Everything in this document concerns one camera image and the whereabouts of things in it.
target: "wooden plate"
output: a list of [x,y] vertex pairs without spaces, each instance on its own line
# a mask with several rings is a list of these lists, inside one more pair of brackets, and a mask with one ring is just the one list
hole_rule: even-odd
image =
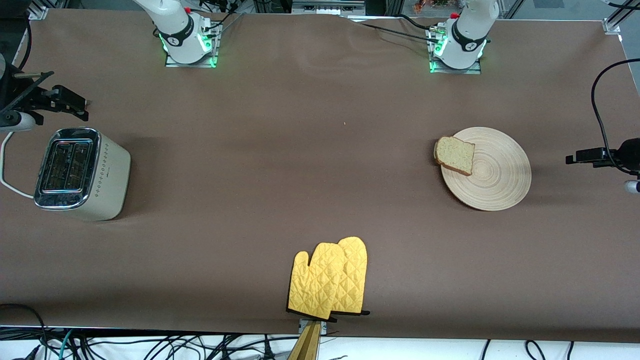
[[514,139],[489,127],[470,127],[454,136],[476,145],[471,176],[441,167],[445,183],[460,201],[497,211],[524,199],[531,186],[531,165]]

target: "quilted fabric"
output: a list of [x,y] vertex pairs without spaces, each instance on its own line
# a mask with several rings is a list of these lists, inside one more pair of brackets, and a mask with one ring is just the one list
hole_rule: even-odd
[[346,256],[342,269],[334,311],[360,314],[364,300],[364,281],[367,275],[367,248],[360,238],[344,238],[338,242]]
[[297,253],[291,271],[288,309],[329,319],[345,262],[344,250],[334,243],[319,243],[311,263],[306,251]]

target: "toaster power cord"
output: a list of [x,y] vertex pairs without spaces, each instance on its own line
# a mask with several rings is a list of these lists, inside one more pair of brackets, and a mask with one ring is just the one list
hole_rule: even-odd
[[14,188],[13,186],[11,186],[9,183],[7,183],[4,180],[4,148],[6,148],[6,143],[9,142],[9,139],[13,136],[13,131],[11,131],[10,133],[8,133],[6,135],[6,138],[4,138],[4,140],[2,141],[2,146],[0,146],[0,182],[2,182],[2,185],[5,185],[7,188],[9,188],[9,190],[18,193],[24,197],[28,197],[29,199],[33,199],[33,195],[29,195],[27,193],[24,193],[16,188]]

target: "toaster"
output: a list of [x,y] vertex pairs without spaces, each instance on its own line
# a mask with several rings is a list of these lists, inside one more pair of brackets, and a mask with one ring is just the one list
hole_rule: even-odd
[[122,210],[131,155],[95,129],[61,129],[44,154],[33,196],[47,211],[87,221],[109,220]]

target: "brown table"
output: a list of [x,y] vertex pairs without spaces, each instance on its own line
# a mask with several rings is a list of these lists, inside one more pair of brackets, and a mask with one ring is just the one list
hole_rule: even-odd
[[[152,30],[143,12],[33,23],[26,70],[93,100],[88,125],[129,150],[131,182],[109,222],[0,187],[2,302],[52,325],[295,332],[295,253],[355,235],[371,315],[340,316],[340,335],[640,340],[639,198],[616,170],[564,164],[600,146],[589,90],[624,58],[599,22],[498,21],[480,76],[430,74],[419,40],[331,15],[246,16],[217,69],[164,68]],[[628,68],[598,102],[612,146],[640,134]],[[50,135],[84,125],[45,121],[7,148],[23,190]],[[444,186],[434,141],[470,126],[529,155],[518,206],[475,211]]]

